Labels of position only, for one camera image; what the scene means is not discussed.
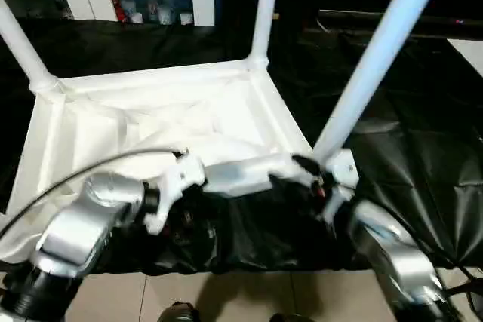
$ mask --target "black cable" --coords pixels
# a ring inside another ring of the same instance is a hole
[[[469,273],[468,269],[466,269],[466,267],[462,266],[462,265],[455,265],[456,268],[458,268],[461,273],[463,273],[465,275],[465,277],[467,277],[470,281],[475,281],[477,279],[479,279],[478,277],[475,277],[473,274]]]
[[[174,157],[179,158],[183,153],[174,150],[174,149],[169,149],[169,148],[151,148],[151,149],[140,149],[140,150],[132,150],[132,151],[127,151],[127,152],[122,152],[120,154],[111,156],[110,158],[105,158],[101,161],[95,162],[91,165],[88,165],[86,167],[83,167],[80,170],[77,170],[74,173],[71,173],[67,177],[64,177],[61,181],[56,182],[53,184],[50,188],[42,192],[37,198],[35,198],[33,201],[28,203],[17,215],[15,215],[8,223],[7,225],[0,231],[0,240],[7,234],[7,232],[15,225],[16,222],[18,222],[27,212],[32,209],[34,205],[36,205],[38,202],[40,202],[41,199],[43,199],[45,196],[49,195],[51,192],[62,186],[68,181],[71,181],[72,179],[75,179],[78,176],[81,176],[84,173],[87,173],[88,171],[91,171],[95,169],[96,167],[109,164],[111,162],[123,159],[123,158],[128,158],[131,156],[136,156],[136,155],[142,155],[142,154],[173,154]]]

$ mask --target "black cloth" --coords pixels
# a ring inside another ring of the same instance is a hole
[[[23,28],[49,70],[60,77],[232,60],[249,42],[236,31],[108,22],[29,21]],[[286,36],[275,23],[269,73],[308,141],[320,134],[367,38],[307,30]],[[2,149],[2,179],[12,180],[33,97],[0,44],[2,107],[11,145]],[[483,263],[482,110],[480,75],[446,41],[411,39],[347,141],[361,181],[357,194],[410,224],[433,253],[464,265]],[[11,185],[2,184],[4,203]],[[365,268],[347,241],[334,240],[314,215],[320,205],[293,185],[225,200],[190,195],[168,228],[148,236],[119,231],[97,271],[194,273]]]

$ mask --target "black plastic sheet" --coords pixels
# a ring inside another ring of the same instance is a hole
[[[234,32],[212,29],[42,21],[23,27],[60,77],[231,60],[249,46]],[[269,73],[311,144],[367,41],[316,31],[286,37],[275,24]],[[2,94],[3,115],[15,117],[12,145],[0,159],[7,179],[14,170],[8,160],[20,156],[32,97],[5,46],[0,64],[9,87]],[[480,75],[446,41],[411,39],[347,141],[361,176],[357,194],[410,224],[438,265],[448,261],[431,250],[444,249],[464,265],[483,264],[482,88]],[[10,187],[3,185],[2,195]],[[306,190],[285,184],[232,200],[190,195],[175,204],[161,235],[119,231],[97,271],[366,267],[347,241],[335,240],[316,220],[319,208]]]

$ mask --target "red object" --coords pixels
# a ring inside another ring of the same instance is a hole
[[[122,10],[119,0],[112,0],[112,5],[114,5],[115,16],[118,18],[118,22],[126,23],[128,17],[126,17],[126,13]]]

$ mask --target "floor tile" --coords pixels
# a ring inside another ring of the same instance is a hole
[[[156,322],[174,302],[190,302],[202,322],[268,322],[276,313],[294,313],[288,273],[228,273],[148,278],[141,322]]]
[[[145,281],[141,273],[88,276],[67,311],[66,321],[137,322]]]
[[[393,322],[372,271],[293,273],[297,313],[315,322]]]
[[[460,284],[466,282],[466,277],[463,275],[463,273],[461,273],[461,271],[457,269],[447,270],[447,269],[440,268],[438,271],[439,271],[439,275],[441,275],[441,278],[445,283],[445,286],[448,288],[459,286]],[[476,270],[470,270],[470,273],[481,277],[481,273],[479,273]],[[451,298],[451,301],[453,301],[454,306],[458,308],[458,310],[463,315],[463,318],[466,322],[479,321],[479,319],[475,316],[475,314],[472,312],[471,308],[469,307],[468,299],[466,298],[465,294],[454,296]]]

